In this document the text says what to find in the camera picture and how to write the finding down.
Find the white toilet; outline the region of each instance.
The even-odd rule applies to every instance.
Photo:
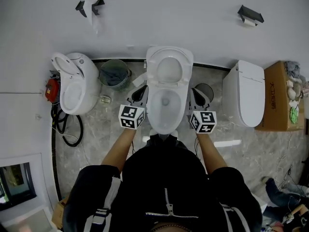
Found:
[[[170,46],[155,46],[147,51],[147,115],[152,128],[162,135],[180,124],[192,74],[192,52]]]
[[[265,80],[260,66],[238,61],[223,80],[223,112],[234,124],[257,126],[264,114]]]
[[[54,53],[52,64],[60,72],[60,106],[66,114],[82,115],[96,104],[101,89],[99,71],[81,53]]]

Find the cardboard box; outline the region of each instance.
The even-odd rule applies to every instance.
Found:
[[[63,211],[68,201],[68,198],[69,197],[66,197],[65,199],[59,201],[53,213],[52,222],[56,225],[58,229],[62,229]]]
[[[290,99],[286,81],[289,80],[284,62],[279,61],[264,70],[265,74],[265,109],[261,123],[255,127],[260,131],[295,131],[302,130],[305,124],[304,101],[299,102],[298,121],[290,120]]]

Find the open toilet lid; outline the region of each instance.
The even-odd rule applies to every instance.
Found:
[[[52,64],[60,74],[84,76],[83,72],[67,56],[55,52],[52,55]]]

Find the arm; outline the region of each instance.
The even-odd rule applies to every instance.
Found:
[[[299,205],[294,211],[291,212],[292,215],[295,215],[297,212],[299,212],[299,215],[303,215],[308,211],[307,207],[305,207],[304,204]]]
[[[226,162],[213,145],[208,134],[197,134],[197,139],[202,150],[206,170],[209,174],[218,168],[227,167]]]
[[[136,130],[125,129],[107,153],[101,165],[117,167],[122,172]]]

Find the person's leg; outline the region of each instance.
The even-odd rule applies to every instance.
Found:
[[[288,183],[286,185],[286,189],[288,189],[290,192],[297,193],[301,196],[304,196],[304,195],[307,196],[308,193],[309,193],[309,188],[307,188],[305,186],[291,184],[291,183]]]
[[[273,178],[269,178],[266,182],[266,192],[270,200],[279,207],[290,207],[291,209],[299,204],[299,200],[292,195],[279,191]]]
[[[287,213],[289,213],[289,209],[267,206],[263,213],[263,216],[282,222],[283,217]]]

